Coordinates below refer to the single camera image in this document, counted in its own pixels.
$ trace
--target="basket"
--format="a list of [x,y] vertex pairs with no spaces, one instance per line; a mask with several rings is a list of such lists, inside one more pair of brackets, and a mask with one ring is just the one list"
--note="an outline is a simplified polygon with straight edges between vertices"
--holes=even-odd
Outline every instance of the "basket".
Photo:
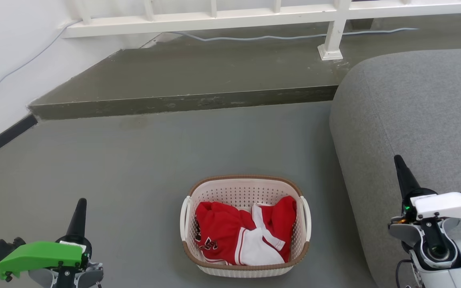
[[[194,242],[196,235],[194,212],[200,202],[218,201],[250,211],[255,203],[274,205],[287,195],[297,202],[297,217],[293,226],[289,262],[265,266],[228,266],[212,264],[204,260],[202,252]],[[180,232],[187,256],[207,274],[234,278],[278,276],[291,270],[307,253],[311,238],[311,212],[302,192],[289,180],[258,175],[211,177],[196,184],[184,200],[181,208]]]

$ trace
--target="white wall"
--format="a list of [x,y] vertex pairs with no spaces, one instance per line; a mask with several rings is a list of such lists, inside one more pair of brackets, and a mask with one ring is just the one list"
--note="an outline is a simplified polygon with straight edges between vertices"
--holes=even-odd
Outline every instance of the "white wall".
[[[63,24],[77,19],[70,0],[0,0],[0,77],[40,52]],[[97,13],[116,15],[136,11],[140,1],[112,0],[121,7]],[[0,133],[28,114],[26,105],[107,56],[137,48],[156,35],[137,34],[97,38],[59,38],[36,60],[0,84]]]

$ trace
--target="white robot part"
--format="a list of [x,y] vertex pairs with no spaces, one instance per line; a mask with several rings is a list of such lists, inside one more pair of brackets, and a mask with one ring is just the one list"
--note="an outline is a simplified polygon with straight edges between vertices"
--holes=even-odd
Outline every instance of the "white robot part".
[[421,219],[436,215],[461,219],[461,193],[459,192],[414,197],[410,201]]

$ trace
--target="white basket handle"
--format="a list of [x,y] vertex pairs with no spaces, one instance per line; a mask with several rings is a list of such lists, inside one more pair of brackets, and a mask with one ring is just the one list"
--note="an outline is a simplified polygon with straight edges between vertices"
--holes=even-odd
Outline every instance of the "white basket handle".
[[190,202],[190,197],[187,196],[186,199],[184,199],[184,202],[182,203],[182,208],[181,208],[181,219],[179,220],[179,228],[181,231],[182,241],[186,241],[186,235],[185,235],[186,208],[188,207],[189,202]]
[[313,223],[311,220],[311,210],[309,209],[309,203],[307,203],[307,200],[305,200],[305,197],[300,196],[300,199],[302,199],[303,210],[305,214],[305,231],[307,233],[307,238],[305,241],[309,242],[309,240],[311,240],[311,232],[313,229]]

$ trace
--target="gray sofa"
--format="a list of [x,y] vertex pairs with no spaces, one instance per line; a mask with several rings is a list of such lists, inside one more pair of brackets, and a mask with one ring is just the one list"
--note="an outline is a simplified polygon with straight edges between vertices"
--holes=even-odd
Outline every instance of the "gray sofa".
[[[461,191],[461,50],[385,55],[355,66],[332,105],[331,132],[366,260],[381,288],[408,259],[387,223],[401,212],[393,156],[421,186]],[[461,239],[461,224],[451,237]],[[413,282],[409,265],[402,287]]]

